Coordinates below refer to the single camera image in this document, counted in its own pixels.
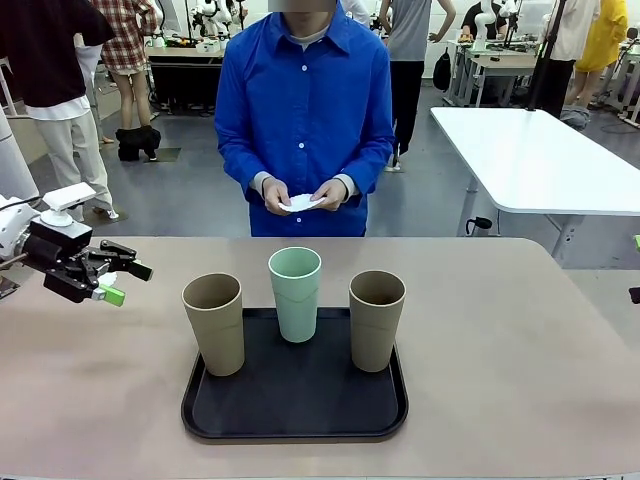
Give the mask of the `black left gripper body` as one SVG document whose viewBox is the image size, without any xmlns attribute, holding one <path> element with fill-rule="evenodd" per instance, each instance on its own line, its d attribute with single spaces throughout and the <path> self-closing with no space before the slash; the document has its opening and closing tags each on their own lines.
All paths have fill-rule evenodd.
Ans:
<svg viewBox="0 0 640 480">
<path fill-rule="evenodd" d="M 32 219 L 22 244 L 26 265 L 45 275 L 46 289 L 82 303 L 93 296 L 99 276 L 108 270 L 104 259 L 91 256 L 92 235 L 90 226 L 76 221 L 67 227 L 55 227 Z"/>
</svg>

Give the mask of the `person's right hand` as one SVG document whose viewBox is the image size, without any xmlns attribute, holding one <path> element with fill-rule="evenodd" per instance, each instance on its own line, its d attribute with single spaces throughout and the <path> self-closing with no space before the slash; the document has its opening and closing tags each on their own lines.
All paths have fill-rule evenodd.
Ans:
<svg viewBox="0 0 640 480">
<path fill-rule="evenodd" d="M 269 176 L 262 182 L 263 199 L 266 209 L 278 216 L 287 216 L 290 212 L 282 206 L 290 207 L 291 201 L 288 195 L 288 188 L 281 180 Z"/>
</svg>

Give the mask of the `person's left hand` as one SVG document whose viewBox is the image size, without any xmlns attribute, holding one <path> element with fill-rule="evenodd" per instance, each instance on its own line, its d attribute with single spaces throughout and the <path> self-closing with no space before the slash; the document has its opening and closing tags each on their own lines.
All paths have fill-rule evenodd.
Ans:
<svg viewBox="0 0 640 480">
<path fill-rule="evenodd" d="M 315 208 L 335 212 L 348 195 L 348 189 L 344 182 L 338 178 L 332 178 L 324 182 L 311 196 L 315 202 Z"/>
</svg>

